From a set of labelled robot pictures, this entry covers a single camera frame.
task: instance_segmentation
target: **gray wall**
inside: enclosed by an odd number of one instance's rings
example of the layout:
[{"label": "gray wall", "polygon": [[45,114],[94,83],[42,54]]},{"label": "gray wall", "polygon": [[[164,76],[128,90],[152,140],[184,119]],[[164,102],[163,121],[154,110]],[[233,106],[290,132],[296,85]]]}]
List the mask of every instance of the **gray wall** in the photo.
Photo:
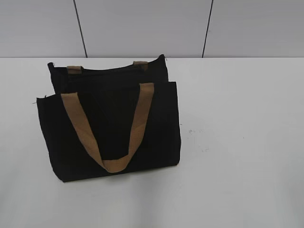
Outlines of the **gray wall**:
[{"label": "gray wall", "polygon": [[[88,57],[201,57],[212,0],[76,0]],[[303,0],[214,0],[204,57],[304,57]],[[73,0],[1,0],[0,57],[85,57]]]},{"label": "gray wall", "polygon": [[304,57],[304,0],[214,0],[205,57]]}]

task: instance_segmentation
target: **brown strap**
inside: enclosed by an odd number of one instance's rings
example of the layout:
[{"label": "brown strap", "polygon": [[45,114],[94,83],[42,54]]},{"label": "brown strap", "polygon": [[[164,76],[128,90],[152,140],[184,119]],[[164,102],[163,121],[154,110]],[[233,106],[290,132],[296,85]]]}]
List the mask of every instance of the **brown strap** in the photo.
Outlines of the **brown strap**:
[{"label": "brown strap", "polygon": [[148,64],[146,61],[134,61],[133,65]]},{"label": "brown strap", "polygon": [[70,75],[77,75],[82,73],[81,66],[67,66],[67,73]]},{"label": "brown strap", "polygon": [[140,93],[130,133],[129,153],[117,160],[102,160],[97,141],[80,104],[77,93],[61,94],[61,98],[66,113],[87,153],[108,172],[120,172],[127,167],[142,143],[153,94],[154,83],[140,84]]}]

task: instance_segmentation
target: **fabric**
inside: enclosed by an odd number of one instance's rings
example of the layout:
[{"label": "fabric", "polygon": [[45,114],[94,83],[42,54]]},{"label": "fabric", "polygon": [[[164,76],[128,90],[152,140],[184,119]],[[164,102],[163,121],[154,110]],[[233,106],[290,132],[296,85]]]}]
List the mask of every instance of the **fabric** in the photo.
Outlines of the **fabric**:
[{"label": "fabric", "polygon": [[[163,55],[150,63],[102,71],[69,67],[73,73],[68,74],[68,67],[55,68],[64,68],[66,74],[51,71],[56,94],[37,98],[37,106],[59,179],[75,181],[179,163],[177,89],[168,80]],[[70,80],[79,75],[76,83]]]},{"label": "fabric", "polygon": [[91,70],[79,66],[54,67],[53,63],[48,63],[48,68],[56,94],[118,89],[139,83],[169,81],[164,55],[149,63],[136,62],[107,70]]}]

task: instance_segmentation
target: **tan handle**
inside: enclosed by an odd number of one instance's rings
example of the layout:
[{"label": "tan handle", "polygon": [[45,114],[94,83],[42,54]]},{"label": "tan handle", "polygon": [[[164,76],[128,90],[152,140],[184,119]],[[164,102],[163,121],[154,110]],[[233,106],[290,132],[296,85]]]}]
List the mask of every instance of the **tan handle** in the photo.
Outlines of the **tan handle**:
[{"label": "tan handle", "polygon": [[61,94],[61,98],[72,125],[87,153],[108,172],[120,172],[129,164],[142,143],[154,94],[154,83],[140,84],[139,97],[130,133],[129,153],[117,160],[103,160],[89,121],[80,104],[78,94]]}]

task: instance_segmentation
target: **table surface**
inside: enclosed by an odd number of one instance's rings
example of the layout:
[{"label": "table surface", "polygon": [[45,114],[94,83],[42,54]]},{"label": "table surface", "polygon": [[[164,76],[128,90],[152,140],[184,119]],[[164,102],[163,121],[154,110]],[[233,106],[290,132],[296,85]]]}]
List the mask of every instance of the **table surface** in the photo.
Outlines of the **table surface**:
[{"label": "table surface", "polygon": [[53,94],[47,63],[133,60],[0,59],[0,227],[304,227],[304,58],[168,58],[179,165],[61,182],[33,104]]}]

